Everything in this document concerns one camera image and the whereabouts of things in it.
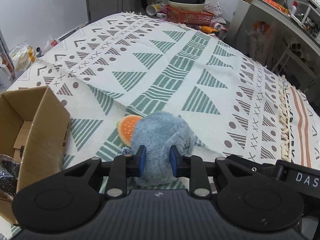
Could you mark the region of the grey-blue fluffy plush toy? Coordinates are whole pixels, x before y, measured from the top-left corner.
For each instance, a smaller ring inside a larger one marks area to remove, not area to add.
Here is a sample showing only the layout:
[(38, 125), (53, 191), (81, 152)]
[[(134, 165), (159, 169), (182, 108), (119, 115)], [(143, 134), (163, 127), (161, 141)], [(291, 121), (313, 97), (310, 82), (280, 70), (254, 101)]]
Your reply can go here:
[(135, 182), (140, 187), (158, 186), (177, 180), (172, 174), (170, 148), (176, 146), (181, 155), (191, 155), (195, 134), (187, 122), (171, 113), (157, 111), (137, 122), (131, 138), (131, 149), (136, 153), (143, 145), (146, 161), (141, 177)]

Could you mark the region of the orange burger plush toy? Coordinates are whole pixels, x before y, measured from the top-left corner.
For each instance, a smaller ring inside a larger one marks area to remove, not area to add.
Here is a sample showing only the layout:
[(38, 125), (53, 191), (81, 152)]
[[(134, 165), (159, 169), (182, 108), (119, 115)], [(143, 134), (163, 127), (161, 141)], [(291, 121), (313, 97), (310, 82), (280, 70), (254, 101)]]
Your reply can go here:
[(143, 117), (140, 115), (127, 115), (117, 124), (117, 131), (121, 141), (128, 147), (131, 146), (131, 139), (135, 126)]

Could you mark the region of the blue denim soft toy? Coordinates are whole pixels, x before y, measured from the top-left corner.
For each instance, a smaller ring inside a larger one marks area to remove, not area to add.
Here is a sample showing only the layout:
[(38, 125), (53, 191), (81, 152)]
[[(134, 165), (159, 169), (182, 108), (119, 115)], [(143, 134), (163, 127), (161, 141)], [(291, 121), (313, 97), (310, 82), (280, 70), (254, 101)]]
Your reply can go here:
[(125, 147), (123, 147), (123, 148), (121, 149), (121, 154), (122, 154), (122, 155), (132, 154), (132, 149), (125, 146)]

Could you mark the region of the patterned white green blanket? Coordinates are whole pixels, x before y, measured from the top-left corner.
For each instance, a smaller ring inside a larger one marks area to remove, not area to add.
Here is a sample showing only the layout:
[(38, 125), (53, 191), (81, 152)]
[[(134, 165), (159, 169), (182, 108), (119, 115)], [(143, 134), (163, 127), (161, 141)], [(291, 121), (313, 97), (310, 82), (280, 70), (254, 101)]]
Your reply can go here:
[[(319, 117), (284, 77), (218, 39), (114, 14), (7, 91), (43, 86), (71, 126), (62, 170), (16, 194), (13, 239), (305, 239), (302, 220), (319, 218), (319, 199), (227, 159), (319, 170)], [(140, 187), (117, 124), (157, 111), (184, 119), (195, 146), (175, 182)]]

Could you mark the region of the brown cardboard box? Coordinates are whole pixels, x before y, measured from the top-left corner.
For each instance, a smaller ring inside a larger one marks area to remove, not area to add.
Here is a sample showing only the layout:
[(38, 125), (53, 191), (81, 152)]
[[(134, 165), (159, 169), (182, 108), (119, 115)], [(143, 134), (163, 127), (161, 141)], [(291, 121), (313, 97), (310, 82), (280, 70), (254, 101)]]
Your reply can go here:
[[(20, 163), (16, 194), (62, 170), (70, 126), (70, 114), (47, 86), (1, 94), (1, 154)], [(13, 200), (1, 198), (1, 217), (17, 225)]]

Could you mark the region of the black glittery plastic bag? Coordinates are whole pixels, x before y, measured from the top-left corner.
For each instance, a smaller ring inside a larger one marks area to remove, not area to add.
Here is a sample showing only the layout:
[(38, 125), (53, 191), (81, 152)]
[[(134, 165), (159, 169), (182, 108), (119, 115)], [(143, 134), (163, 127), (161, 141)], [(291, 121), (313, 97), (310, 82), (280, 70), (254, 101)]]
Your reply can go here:
[(16, 195), (20, 163), (1, 154), (1, 198), (12, 201)]

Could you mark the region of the orange carrot toy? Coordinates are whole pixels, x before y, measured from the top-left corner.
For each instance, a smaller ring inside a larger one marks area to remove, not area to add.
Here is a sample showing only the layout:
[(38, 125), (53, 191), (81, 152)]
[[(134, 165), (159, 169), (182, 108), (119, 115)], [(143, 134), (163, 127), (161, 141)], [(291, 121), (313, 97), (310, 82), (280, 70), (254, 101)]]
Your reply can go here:
[(218, 33), (219, 30), (213, 28), (213, 27), (210, 27), (210, 26), (201, 26), (200, 27), (200, 30), (206, 34), (211, 34), (211, 33)]

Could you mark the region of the red plastic basket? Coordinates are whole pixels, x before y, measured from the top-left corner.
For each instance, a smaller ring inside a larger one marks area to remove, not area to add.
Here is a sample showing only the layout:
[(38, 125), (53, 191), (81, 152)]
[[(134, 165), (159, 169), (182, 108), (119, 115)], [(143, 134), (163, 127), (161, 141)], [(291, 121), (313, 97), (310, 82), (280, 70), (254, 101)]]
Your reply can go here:
[(192, 12), (181, 9), (173, 8), (166, 5), (167, 19), (169, 22), (191, 24), (200, 26), (209, 26), (215, 15), (209, 11), (204, 10), (203, 12)]

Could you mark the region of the red white snack bag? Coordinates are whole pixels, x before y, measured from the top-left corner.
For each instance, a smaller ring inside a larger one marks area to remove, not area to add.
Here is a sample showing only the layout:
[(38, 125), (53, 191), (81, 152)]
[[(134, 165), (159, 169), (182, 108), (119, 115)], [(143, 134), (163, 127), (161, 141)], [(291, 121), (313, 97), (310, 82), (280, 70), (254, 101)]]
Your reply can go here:
[(42, 50), (42, 55), (50, 51), (53, 47), (59, 44), (59, 40), (53, 39), (52, 37), (49, 38), (46, 45), (44, 46)]

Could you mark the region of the paper tape roll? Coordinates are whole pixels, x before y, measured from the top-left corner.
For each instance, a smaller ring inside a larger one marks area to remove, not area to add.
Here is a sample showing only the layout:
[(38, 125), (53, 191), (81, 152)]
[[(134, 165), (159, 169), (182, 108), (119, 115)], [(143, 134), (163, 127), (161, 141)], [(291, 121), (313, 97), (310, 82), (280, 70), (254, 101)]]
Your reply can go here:
[(150, 4), (146, 7), (145, 10), (149, 16), (156, 16), (161, 12), (162, 7), (159, 4)]

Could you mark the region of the yellow white plastic bag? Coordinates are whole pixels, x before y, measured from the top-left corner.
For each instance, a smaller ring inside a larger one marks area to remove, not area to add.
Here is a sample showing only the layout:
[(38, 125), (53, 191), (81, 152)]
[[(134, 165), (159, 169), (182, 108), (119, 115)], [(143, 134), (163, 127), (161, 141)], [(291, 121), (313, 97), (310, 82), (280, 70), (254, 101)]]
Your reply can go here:
[(16, 73), (26, 71), (36, 60), (36, 54), (31, 45), (19, 44), (9, 52)]

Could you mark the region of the white shelf desk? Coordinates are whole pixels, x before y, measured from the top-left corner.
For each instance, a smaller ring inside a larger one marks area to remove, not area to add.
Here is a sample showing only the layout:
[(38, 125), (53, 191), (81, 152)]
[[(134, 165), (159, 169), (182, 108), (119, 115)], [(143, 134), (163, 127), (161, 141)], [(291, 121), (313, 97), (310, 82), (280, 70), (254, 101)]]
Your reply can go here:
[[(243, 21), (246, 19), (247, 14), (250, 11), (256, 11), (257, 19), (265, 19), (271, 21), (275, 25), (275, 34), (273, 42), (273, 51), (268, 55), (266, 60), (267, 66), (273, 72), (280, 72), (279, 65), (284, 65), (282, 62), (285, 56), (292, 58), (297, 65), (299, 65), (302, 73), (298, 77), (308, 75), (310, 81), (300, 85), (300, 88), (305, 93), (319, 93), (319, 44), (311, 38), (293, 19), (289, 18), (272, 5), (266, 3), (263, 0), (239, 0), (234, 13), (233, 19), (228, 27), (226, 37), (224, 41), (234, 46), (236, 39), (240, 33), (240, 27)], [(297, 41), (307, 52), (311, 53), (311, 56), (315, 56), (316, 59), (310, 65), (302, 62), (298, 59), (298, 56), (289, 52), (289, 41)]]

